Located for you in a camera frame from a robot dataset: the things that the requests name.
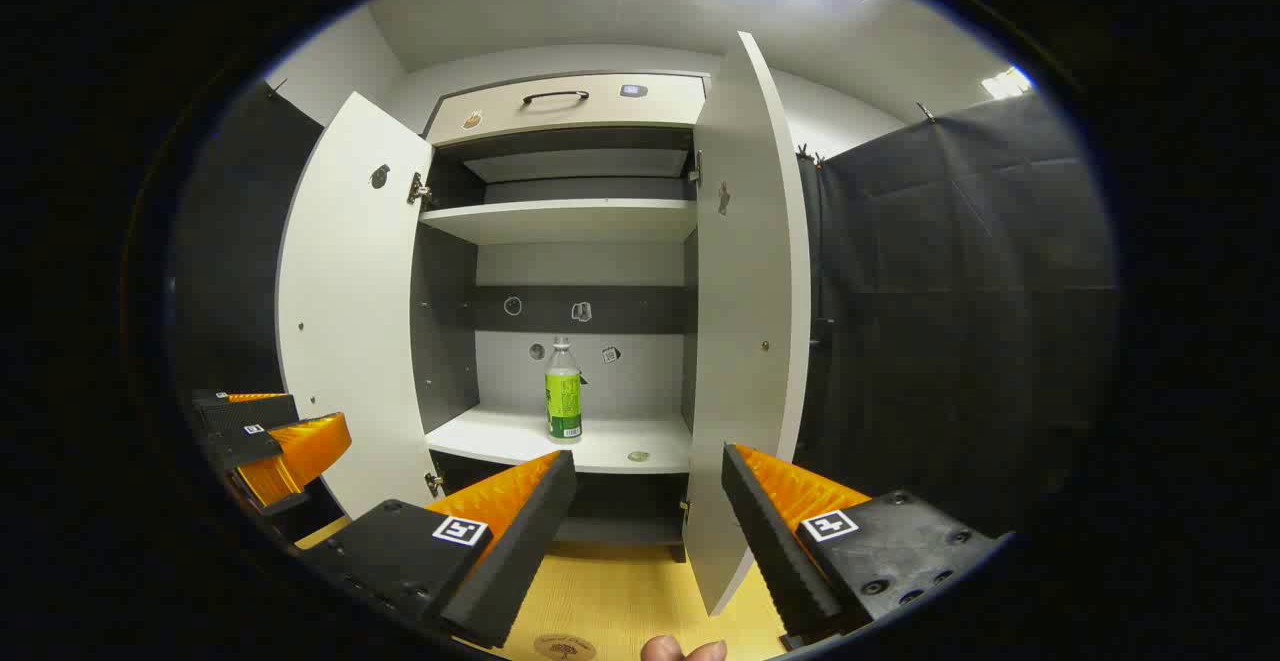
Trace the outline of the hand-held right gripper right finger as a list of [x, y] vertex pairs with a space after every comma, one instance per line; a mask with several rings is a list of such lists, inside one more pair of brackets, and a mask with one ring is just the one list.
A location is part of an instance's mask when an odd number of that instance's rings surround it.
[[910, 491], [870, 497], [745, 445], [724, 446], [721, 483], [788, 649], [900, 615], [1007, 543]]

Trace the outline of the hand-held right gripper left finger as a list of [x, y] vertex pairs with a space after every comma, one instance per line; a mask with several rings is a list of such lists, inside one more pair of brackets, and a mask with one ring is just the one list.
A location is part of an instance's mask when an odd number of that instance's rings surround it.
[[558, 450], [429, 506], [385, 500], [300, 560], [402, 626], [500, 648], [576, 488]]

